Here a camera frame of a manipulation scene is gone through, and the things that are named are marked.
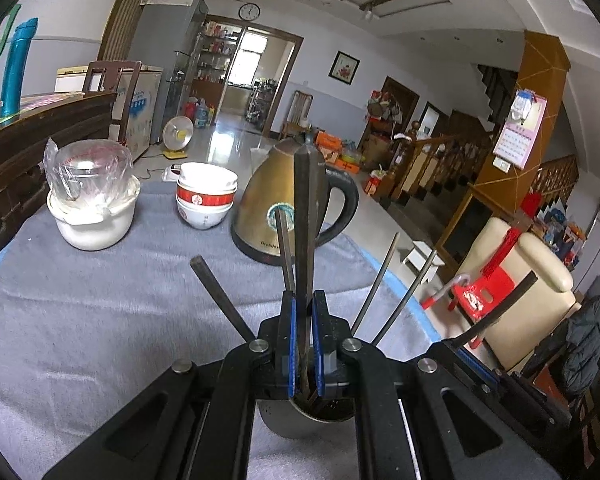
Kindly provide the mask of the dark chopstick of pile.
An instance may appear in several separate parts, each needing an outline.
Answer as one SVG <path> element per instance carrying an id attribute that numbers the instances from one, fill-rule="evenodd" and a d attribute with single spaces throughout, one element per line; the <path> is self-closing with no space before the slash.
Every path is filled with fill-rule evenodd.
<path id="1" fill-rule="evenodd" d="M 410 288 L 407 289 L 406 294 L 400 300 L 398 305 L 394 308 L 394 310 L 392 311 L 391 315 L 389 316 L 387 322 L 385 322 L 385 324 L 381 327 L 378 334 L 374 337 L 374 339 L 370 343 L 372 346 L 377 347 L 378 344 L 382 341 L 382 338 L 384 338 L 386 336 L 386 333 L 388 333 L 391 326 L 393 326 L 393 323 L 396 322 L 396 319 L 399 317 L 399 315 L 401 314 L 403 309 L 407 306 L 408 302 L 414 296 L 414 293 L 416 292 L 417 287 L 420 284 L 422 284 L 422 281 L 424 280 L 426 274 L 428 273 L 429 269 L 431 268 L 432 264 L 434 263 L 434 259 L 437 257 L 437 254 L 438 254 L 438 252 L 435 249 L 433 249 L 430 252 L 429 256 L 425 260 L 425 263 L 422 265 L 422 268 L 419 270 L 418 274 L 416 275 L 416 278 L 414 278 L 414 281 L 412 281 Z"/>
<path id="2" fill-rule="evenodd" d="M 538 277 L 533 271 L 530 271 L 524 279 L 487 315 L 485 315 L 480 321 L 471 326 L 465 333 L 456 336 L 451 340 L 451 346 L 454 349 L 463 347 L 465 344 L 469 344 L 472 340 L 480 338 L 483 333 L 498 320 L 511 308 L 517 301 L 529 291 L 529 289 L 536 283 Z"/>
<path id="3" fill-rule="evenodd" d="M 190 259 L 189 266 L 192 268 L 196 277 L 201 282 L 204 289 L 208 292 L 209 296 L 213 299 L 216 306 L 221 310 L 223 315 L 228 319 L 228 322 L 232 324 L 236 332 L 242 336 L 245 342 L 251 342 L 256 339 L 253 331 L 247 325 L 246 321 L 239 314 L 234 304 L 228 298 L 227 293 L 218 282 L 211 269 L 209 268 L 206 260 L 201 256 L 195 256 Z"/>
<path id="4" fill-rule="evenodd" d="M 282 208 L 276 207 L 274 210 L 276 232 L 278 238 L 278 246 L 280 253 L 280 261 L 282 262 L 283 277 L 285 289 L 290 292 L 294 291 L 294 265 L 292 264 L 291 244 L 288 234 L 288 226 L 286 220 L 286 212 Z"/>
<path id="5" fill-rule="evenodd" d="M 362 303 L 362 307 L 358 311 L 358 315 L 356 316 L 356 318 L 353 322 L 353 325 L 351 327 L 352 334 L 355 334 L 358 331 L 358 329 L 360 328 L 360 326 L 364 320 L 364 316 L 366 315 L 368 309 L 370 308 L 370 305 L 372 304 L 372 302 L 375 298 L 376 292 L 378 291 L 378 288 L 388 270 L 391 259 L 394 255 L 394 253 L 396 252 L 396 246 L 398 246 L 399 240 L 400 240 L 400 233 L 395 232 L 393 235 L 392 241 L 386 251 L 385 258 L 384 258 L 384 260 L 382 260 L 380 268 L 375 275 L 373 284 L 372 284 L 372 286 L 370 286 L 370 291 L 368 292 L 364 302 Z"/>

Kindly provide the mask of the black perforated utensil cup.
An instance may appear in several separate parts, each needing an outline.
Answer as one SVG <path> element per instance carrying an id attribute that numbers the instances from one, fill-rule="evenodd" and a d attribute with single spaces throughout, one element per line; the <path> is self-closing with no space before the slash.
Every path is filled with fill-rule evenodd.
<path id="1" fill-rule="evenodd" d="M 323 400 L 307 404 L 296 399 L 260 400 L 258 409 L 265 426 L 279 437 L 304 439 L 342 424 L 354 416 L 351 399 Z"/>

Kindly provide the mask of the red plastic stool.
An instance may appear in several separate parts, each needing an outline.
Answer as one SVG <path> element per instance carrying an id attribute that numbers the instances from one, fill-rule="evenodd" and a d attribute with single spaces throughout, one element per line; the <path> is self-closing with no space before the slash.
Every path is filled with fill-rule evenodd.
<path id="1" fill-rule="evenodd" d="M 510 228 L 501 245 L 476 278 L 467 273 L 454 276 L 442 289 L 422 301 L 422 308 L 427 310 L 444 295 L 450 295 L 449 311 L 459 307 L 470 322 L 481 321 L 515 289 L 514 281 L 503 270 L 501 263 L 514 248 L 521 234 L 521 229 Z"/>

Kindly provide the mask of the grey table cloth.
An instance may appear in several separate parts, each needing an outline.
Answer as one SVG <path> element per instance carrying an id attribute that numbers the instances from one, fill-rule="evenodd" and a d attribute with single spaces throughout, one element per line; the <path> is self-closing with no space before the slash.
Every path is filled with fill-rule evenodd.
<path id="1" fill-rule="evenodd" d="M 197 231 L 174 185 L 145 182 L 131 229 L 99 252 L 59 234 L 46 206 L 0 251 L 0 452 L 20 479 L 44 474 L 177 359 L 201 365 L 242 343 L 193 274 L 202 255 L 249 327 L 279 314 L 282 271 L 238 252 L 230 218 Z M 347 229 L 315 255 L 315 289 L 353 321 L 396 222 L 362 196 Z M 352 420 L 315 441 L 254 421 L 249 479 L 357 479 Z"/>

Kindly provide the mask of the white small stool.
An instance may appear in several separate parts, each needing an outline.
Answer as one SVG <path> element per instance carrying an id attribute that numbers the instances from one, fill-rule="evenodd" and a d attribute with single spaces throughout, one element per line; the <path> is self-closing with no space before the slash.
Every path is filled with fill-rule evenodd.
<path id="1" fill-rule="evenodd" d="M 423 240 L 414 240 L 413 247 L 408 251 L 401 262 L 404 266 L 409 266 L 414 272 L 420 272 L 424 268 L 431 253 L 432 248 L 426 242 Z M 442 266 L 444 266 L 444 261 L 437 256 L 432 260 L 432 263 L 422 280 L 425 283 L 430 283 Z"/>

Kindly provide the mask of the red white stacked bowls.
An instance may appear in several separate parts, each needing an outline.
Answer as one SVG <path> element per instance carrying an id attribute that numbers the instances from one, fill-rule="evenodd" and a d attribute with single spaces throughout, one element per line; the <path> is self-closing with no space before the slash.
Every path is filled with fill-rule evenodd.
<path id="1" fill-rule="evenodd" d="M 176 181 L 178 213 L 196 230 L 212 229 L 232 209 L 237 189 L 234 171 L 206 162 L 184 162 Z"/>

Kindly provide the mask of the white lidded pot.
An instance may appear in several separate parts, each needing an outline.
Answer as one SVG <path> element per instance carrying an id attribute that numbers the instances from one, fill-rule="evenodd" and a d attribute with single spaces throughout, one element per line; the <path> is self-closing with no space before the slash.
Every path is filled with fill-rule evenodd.
<path id="1" fill-rule="evenodd" d="M 79 250 L 97 252 L 114 246 L 129 231 L 140 197 L 140 180 L 132 176 L 124 193 L 104 209 L 64 205 L 52 191 L 46 206 L 64 240 Z"/>

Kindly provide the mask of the gold electric kettle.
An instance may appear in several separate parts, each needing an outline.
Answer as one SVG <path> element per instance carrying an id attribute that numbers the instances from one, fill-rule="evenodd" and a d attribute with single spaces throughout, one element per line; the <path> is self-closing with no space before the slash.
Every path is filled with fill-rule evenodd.
<path id="1" fill-rule="evenodd" d="M 276 211 L 286 216 L 288 230 L 294 229 L 294 154 L 302 143 L 286 138 L 274 144 L 253 173 L 233 214 L 230 235 L 235 246 L 247 257 L 270 266 L 282 259 L 276 230 Z M 334 189 L 343 194 L 343 206 L 335 222 L 324 228 L 323 222 Z M 317 156 L 316 246 L 323 246 L 339 235 L 358 209 L 358 187 L 344 171 L 326 165 Z"/>

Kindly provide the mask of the clear plastic bag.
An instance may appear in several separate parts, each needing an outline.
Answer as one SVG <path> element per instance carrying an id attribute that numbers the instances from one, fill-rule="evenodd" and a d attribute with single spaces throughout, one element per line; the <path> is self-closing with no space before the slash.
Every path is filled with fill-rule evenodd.
<path id="1" fill-rule="evenodd" d="M 48 139 L 42 165 L 56 198 L 78 207 L 110 205 L 132 177 L 130 150 L 109 139 L 79 140 L 63 148 Z"/>

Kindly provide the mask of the round electric heater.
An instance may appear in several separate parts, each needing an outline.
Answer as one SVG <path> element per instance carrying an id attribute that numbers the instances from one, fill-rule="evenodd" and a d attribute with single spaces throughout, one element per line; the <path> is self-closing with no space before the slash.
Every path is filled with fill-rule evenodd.
<path id="1" fill-rule="evenodd" d="M 166 159 L 186 157 L 186 148 L 194 134 L 194 124 L 186 116 L 169 119 L 162 130 L 162 154 Z"/>

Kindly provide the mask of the white chest freezer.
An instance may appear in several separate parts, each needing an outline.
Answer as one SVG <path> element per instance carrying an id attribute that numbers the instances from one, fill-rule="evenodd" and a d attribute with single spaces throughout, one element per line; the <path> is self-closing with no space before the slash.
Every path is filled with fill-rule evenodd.
<path id="1" fill-rule="evenodd" d="M 81 91 L 86 73 L 86 65 L 58 68 L 54 91 L 56 93 Z M 126 102 L 132 75 L 133 71 L 130 68 L 122 70 L 117 88 L 117 99 L 112 108 L 112 119 L 121 120 L 123 113 L 128 113 L 124 140 L 126 147 L 131 151 L 133 160 L 137 160 L 149 148 L 162 69 L 145 64 L 140 66 L 140 74 L 133 89 L 132 99 L 130 102 Z"/>

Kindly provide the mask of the blue thermos flask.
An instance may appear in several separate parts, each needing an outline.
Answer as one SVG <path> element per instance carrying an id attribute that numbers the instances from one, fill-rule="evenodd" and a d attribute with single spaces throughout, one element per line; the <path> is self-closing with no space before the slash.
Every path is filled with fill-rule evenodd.
<path id="1" fill-rule="evenodd" d="M 30 18 L 15 29 L 10 43 L 1 92 L 0 117 L 7 118 L 18 114 L 24 72 L 32 39 L 38 30 L 38 18 Z"/>

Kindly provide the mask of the grey refrigerator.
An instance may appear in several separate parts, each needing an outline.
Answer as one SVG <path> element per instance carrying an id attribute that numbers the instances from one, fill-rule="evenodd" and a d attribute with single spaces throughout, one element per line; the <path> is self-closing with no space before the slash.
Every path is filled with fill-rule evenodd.
<path id="1" fill-rule="evenodd" d="M 162 69 L 151 144 L 161 142 L 166 122 L 184 110 L 208 11 L 204 0 L 143 0 L 128 59 Z"/>

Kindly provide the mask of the wall calendar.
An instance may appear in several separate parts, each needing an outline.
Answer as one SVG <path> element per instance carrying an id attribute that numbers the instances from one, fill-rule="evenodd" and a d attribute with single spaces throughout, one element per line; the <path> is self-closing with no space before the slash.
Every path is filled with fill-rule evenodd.
<path id="1" fill-rule="evenodd" d="M 493 149 L 496 158 L 524 169 L 540 132 L 547 100 L 535 92 L 517 90 Z"/>

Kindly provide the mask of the framed wall picture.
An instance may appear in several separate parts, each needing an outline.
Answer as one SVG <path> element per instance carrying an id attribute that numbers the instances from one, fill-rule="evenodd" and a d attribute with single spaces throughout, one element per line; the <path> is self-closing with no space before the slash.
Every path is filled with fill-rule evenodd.
<path id="1" fill-rule="evenodd" d="M 360 61 L 347 53 L 338 51 L 328 76 L 344 84 L 352 84 L 353 78 L 358 70 Z"/>

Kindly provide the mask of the round wall clock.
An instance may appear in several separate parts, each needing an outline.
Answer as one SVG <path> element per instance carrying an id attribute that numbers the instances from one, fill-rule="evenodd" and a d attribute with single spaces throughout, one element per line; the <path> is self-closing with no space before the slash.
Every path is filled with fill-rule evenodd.
<path id="1" fill-rule="evenodd" d="M 238 18 L 244 22 L 253 22 L 260 18 L 261 9 L 257 3 L 246 2 L 238 9 Z"/>

